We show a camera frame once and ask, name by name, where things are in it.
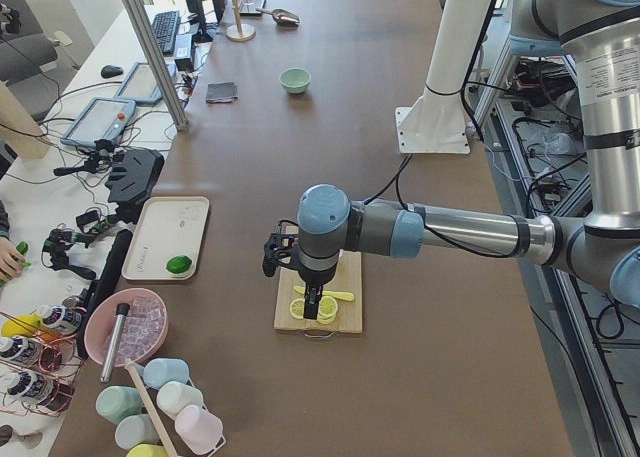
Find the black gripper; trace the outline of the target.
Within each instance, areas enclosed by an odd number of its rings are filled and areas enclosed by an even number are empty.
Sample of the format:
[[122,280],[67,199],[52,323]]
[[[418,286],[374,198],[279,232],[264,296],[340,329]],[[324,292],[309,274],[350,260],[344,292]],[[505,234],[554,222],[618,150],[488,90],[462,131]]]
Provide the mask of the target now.
[[306,284],[303,317],[310,320],[316,319],[319,315],[323,286],[334,278],[335,267],[332,266],[324,270],[314,270],[302,265],[298,270],[298,274]]

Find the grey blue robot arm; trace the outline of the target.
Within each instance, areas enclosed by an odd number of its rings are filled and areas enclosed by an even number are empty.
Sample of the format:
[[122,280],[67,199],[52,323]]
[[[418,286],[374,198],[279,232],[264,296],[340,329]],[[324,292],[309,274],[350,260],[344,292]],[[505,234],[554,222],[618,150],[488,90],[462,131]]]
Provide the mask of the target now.
[[503,216],[421,204],[350,200],[317,185],[301,197],[292,263],[315,319],[341,251],[413,258],[449,245],[491,258],[525,257],[639,302],[639,0],[514,0],[510,39],[527,54],[569,53],[591,183],[582,219]]

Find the person hand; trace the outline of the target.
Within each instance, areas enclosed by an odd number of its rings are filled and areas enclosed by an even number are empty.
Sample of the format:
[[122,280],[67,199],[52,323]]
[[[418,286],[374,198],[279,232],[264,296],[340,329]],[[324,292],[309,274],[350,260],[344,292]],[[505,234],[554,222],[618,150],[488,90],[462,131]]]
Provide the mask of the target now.
[[0,238],[0,268],[1,281],[4,283],[17,278],[23,271],[23,255],[6,237]]

